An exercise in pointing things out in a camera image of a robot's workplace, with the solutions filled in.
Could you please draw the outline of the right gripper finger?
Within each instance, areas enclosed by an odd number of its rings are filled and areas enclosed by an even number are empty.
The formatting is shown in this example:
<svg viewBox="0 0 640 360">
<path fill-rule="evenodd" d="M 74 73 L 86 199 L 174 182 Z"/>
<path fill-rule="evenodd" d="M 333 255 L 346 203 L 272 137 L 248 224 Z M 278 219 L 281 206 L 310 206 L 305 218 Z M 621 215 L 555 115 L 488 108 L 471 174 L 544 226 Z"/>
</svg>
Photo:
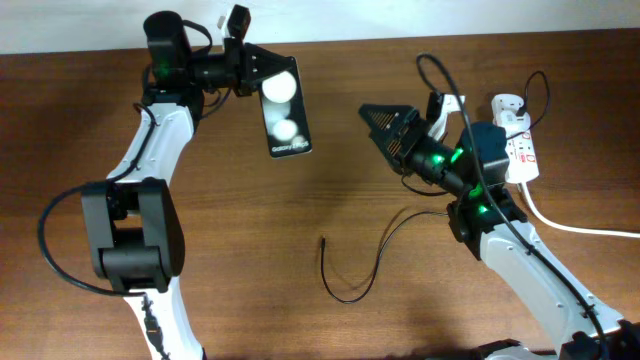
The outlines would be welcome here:
<svg viewBox="0 0 640 360">
<path fill-rule="evenodd" d="M 410 105 L 363 104 L 358 114 L 371 136 L 387 138 L 399 134 L 418 115 L 418 110 Z"/>
<path fill-rule="evenodd" d="M 391 169 L 395 173 L 403 173 L 407 157 L 407 148 L 404 136 L 399 130 L 373 129 L 369 134 L 370 139 L 377 146 Z"/>
</svg>

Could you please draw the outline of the black Galaxy flip phone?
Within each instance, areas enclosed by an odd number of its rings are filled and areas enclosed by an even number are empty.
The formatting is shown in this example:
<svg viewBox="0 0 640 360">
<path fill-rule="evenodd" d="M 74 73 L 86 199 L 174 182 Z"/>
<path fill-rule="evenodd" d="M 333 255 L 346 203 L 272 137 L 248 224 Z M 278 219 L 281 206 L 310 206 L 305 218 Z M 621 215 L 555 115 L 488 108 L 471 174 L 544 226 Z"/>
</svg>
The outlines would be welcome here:
<svg viewBox="0 0 640 360">
<path fill-rule="evenodd" d="M 297 59 L 288 57 L 287 60 L 291 67 L 267 78 L 259 88 L 267 146 L 272 159 L 312 151 Z"/>
</svg>

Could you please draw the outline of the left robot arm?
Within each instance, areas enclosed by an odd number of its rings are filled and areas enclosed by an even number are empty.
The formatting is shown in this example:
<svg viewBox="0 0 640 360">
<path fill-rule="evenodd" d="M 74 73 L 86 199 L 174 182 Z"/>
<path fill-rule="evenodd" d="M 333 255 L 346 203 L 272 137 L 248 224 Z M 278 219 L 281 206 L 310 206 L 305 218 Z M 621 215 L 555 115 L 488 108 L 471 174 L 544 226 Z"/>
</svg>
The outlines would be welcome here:
<svg viewBox="0 0 640 360">
<path fill-rule="evenodd" d="M 81 203 L 95 273 L 133 310 L 155 359 L 202 359 L 181 296 L 185 240 L 169 186 L 199 123 L 230 95 L 258 95 L 273 158 L 312 148 L 295 58 L 245 39 L 249 10 L 222 20 L 223 47 L 194 49 L 193 23 L 173 11 L 143 29 L 151 56 L 142 75 L 140 126 L 121 163 Z"/>
</svg>

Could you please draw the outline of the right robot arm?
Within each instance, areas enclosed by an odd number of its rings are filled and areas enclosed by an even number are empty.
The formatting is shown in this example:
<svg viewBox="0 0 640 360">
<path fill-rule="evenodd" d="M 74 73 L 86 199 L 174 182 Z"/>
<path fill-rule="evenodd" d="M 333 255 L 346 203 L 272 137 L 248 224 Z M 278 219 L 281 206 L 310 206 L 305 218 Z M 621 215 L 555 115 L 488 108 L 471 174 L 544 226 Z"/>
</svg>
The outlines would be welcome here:
<svg viewBox="0 0 640 360">
<path fill-rule="evenodd" d="M 467 122 L 456 146 L 429 136 L 432 122 L 408 105 L 364 104 L 370 137 L 399 174 L 416 174 L 454 196 L 457 241 L 502 278 L 551 339 L 560 359 L 636 359 L 639 326 L 594 296 L 551 253 L 504 187 L 504 129 Z"/>
</svg>

